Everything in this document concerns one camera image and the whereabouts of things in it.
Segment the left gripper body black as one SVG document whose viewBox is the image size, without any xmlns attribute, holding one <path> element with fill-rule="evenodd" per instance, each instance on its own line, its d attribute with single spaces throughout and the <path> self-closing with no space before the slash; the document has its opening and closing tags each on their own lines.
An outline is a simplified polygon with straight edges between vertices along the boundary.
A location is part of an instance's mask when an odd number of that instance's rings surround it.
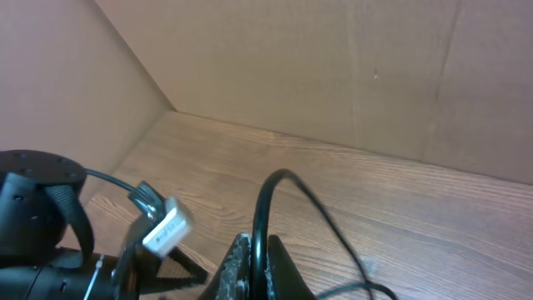
<svg viewBox="0 0 533 300">
<path fill-rule="evenodd" d="M 127 230 L 112 275 L 114 300 L 138 299 L 141 295 L 165 292 L 163 281 L 157 278 L 162 260 L 142 245 L 142 239 L 153 226 L 147 217 L 139 216 Z"/>
</svg>

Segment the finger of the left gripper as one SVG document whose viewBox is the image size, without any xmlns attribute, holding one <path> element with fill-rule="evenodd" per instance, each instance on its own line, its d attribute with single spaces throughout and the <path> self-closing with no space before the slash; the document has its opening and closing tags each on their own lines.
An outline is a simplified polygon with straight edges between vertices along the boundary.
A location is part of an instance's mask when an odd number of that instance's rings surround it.
<svg viewBox="0 0 533 300">
<path fill-rule="evenodd" d="M 202 285 L 208 272 L 178 247 L 162 260 L 155 277 L 158 293 Z"/>
</svg>

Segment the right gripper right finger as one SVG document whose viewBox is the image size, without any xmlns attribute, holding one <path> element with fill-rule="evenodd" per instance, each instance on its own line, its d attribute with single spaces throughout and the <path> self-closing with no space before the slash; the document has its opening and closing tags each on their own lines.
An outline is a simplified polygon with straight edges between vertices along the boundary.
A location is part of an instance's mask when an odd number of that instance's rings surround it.
<svg viewBox="0 0 533 300">
<path fill-rule="evenodd" d="M 277 235 L 267 241 L 270 288 L 276 300 L 316 300 Z"/>
</svg>

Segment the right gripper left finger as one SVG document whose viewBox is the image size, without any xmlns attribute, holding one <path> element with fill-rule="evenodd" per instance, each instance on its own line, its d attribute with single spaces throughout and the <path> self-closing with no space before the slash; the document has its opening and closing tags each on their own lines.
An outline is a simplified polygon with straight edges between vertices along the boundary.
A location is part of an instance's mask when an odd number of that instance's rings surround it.
<svg viewBox="0 0 533 300">
<path fill-rule="evenodd" d="M 198 300 L 246 300 L 249 297 L 251 236 L 236 235 L 214 277 Z"/>
</svg>

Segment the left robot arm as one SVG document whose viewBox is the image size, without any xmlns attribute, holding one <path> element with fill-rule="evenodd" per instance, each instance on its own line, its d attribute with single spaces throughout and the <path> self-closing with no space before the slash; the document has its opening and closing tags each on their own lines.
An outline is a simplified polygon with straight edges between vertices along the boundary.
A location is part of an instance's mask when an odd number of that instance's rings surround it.
<svg viewBox="0 0 533 300">
<path fill-rule="evenodd" d="M 140 216 L 119 256 L 94 251 L 79 199 L 88 176 L 127 191 Z M 1 297 L 138 299 L 203 284 L 207 271 L 177 248 L 192 227 L 175 198 L 49 152 L 1 153 Z"/>
</svg>

